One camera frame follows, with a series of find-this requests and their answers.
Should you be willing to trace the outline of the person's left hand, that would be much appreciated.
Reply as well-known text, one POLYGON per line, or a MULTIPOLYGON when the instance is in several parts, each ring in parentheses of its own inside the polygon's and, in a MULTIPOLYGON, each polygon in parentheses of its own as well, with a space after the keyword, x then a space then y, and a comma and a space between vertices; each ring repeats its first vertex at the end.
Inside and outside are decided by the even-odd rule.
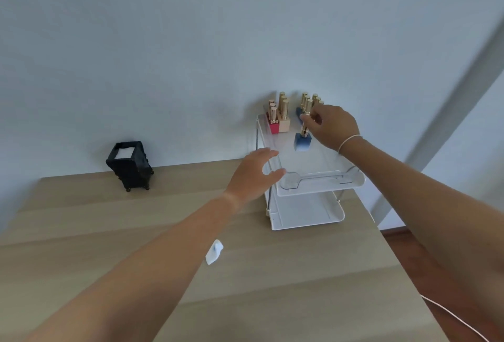
POLYGON ((262 186, 263 167, 278 154, 270 148, 259 148, 243 158, 223 193, 236 211, 272 187, 262 186))

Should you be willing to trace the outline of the person's right hand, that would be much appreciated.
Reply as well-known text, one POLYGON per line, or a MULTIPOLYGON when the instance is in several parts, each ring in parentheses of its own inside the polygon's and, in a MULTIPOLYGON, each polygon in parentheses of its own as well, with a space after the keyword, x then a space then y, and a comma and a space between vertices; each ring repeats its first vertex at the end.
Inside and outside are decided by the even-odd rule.
MULTIPOLYGON (((360 134, 360 130, 355 118, 342 107, 329 105, 329 146, 325 147, 337 152, 338 147, 345 139, 356 134, 360 134)), ((363 140, 363 137, 350 140, 344 147, 354 140, 360 141, 363 140)))

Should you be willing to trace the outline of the blue nail polish bottle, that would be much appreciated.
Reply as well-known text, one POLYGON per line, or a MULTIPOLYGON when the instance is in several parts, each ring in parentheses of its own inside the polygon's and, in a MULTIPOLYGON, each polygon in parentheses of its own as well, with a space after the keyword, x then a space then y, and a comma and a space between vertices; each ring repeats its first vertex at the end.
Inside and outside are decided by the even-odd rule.
POLYGON ((296 133, 294 138, 294 150, 295 151, 307 151, 310 147, 312 137, 310 135, 309 129, 306 124, 301 120, 301 116, 309 116, 313 106, 313 100, 310 97, 305 97, 303 103, 300 107, 296 109, 296 115, 300 121, 300 130, 296 133))

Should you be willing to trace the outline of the person's right forearm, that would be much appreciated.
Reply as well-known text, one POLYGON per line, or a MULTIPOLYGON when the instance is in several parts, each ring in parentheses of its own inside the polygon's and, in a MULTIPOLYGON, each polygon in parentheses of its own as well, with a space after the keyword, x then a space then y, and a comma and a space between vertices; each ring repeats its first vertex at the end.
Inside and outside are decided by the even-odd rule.
POLYGON ((343 155, 378 188, 413 235, 504 334, 504 213, 376 148, 343 155))

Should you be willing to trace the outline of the person's left forearm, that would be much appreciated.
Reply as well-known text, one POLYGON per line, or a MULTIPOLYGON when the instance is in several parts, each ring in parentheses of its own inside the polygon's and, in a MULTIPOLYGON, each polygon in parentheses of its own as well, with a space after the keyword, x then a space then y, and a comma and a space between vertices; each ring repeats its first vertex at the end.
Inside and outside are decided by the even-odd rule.
POLYGON ((152 342, 245 203, 229 191, 211 199, 119 262, 24 342, 152 342))

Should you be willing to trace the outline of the group of gold-capped polish bottles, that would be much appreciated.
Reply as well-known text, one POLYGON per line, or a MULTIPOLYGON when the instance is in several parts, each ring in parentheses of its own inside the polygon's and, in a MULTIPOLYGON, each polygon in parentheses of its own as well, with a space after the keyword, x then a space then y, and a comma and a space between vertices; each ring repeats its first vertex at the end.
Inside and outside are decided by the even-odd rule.
POLYGON ((324 101, 318 94, 310 95, 308 92, 302 92, 300 98, 294 99, 293 108, 291 100, 285 91, 278 92, 274 98, 270 98, 265 105, 266 126, 272 135, 287 133, 291 127, 291 117, 294 116, 300 121, 301 114, 308 113, 308 106, 324 104, 324 101))

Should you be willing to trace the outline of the white two-tier tray rack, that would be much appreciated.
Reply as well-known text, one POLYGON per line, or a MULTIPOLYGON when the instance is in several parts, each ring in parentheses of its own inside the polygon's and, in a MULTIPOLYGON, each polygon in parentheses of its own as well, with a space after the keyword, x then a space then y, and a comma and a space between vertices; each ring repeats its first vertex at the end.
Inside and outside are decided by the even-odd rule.
POLYGON ((279 154, 269 160, 263 172, 286 169, 285 176, 265 192, 272 230, 343 221, 345 213, 337 192, 362 186, 364 173, 315 138, 307 151, 295 151, 294 138, 300 130, 297 118, 289 132, 278 135, 272 135, 266 124, 266 115, 258 115, 256 146, 279 154))

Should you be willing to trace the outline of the white crumpled paper scrap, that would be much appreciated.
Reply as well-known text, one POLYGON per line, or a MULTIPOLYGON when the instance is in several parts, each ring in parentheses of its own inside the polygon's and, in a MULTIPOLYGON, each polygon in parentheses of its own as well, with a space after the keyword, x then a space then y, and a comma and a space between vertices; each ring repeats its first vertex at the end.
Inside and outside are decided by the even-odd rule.
POLYGON ((224 249, 223 244, 220 240, 215 240, 205 255, 205 261, 207 265, 211 265, 218 260, 222 250, 224 249))

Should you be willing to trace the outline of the black ornate holder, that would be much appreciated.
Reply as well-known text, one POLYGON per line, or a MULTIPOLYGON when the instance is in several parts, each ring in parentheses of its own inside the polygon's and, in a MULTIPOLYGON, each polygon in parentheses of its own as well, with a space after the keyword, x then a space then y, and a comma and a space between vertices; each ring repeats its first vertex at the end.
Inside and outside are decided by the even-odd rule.
POLYGON ((150 166, 141 141, 115 143, 106 159, 107 166, 122 182, 127 192, 133 188, 150 189, 154 170, 150 166))

